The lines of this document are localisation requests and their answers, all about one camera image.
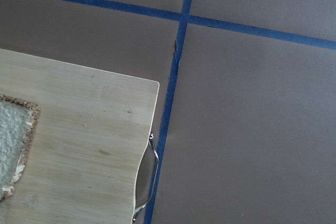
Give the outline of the bread slice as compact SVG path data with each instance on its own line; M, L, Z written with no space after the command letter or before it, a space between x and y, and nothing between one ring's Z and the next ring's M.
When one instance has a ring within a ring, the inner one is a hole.
M40 112L35 103L1 94L1 201L25 171Z

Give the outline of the bamboo cutting board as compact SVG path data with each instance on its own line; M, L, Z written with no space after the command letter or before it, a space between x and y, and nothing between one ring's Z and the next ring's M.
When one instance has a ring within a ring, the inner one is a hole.
M131 223L159 83L1 50L1 93L40 107L1 223Z

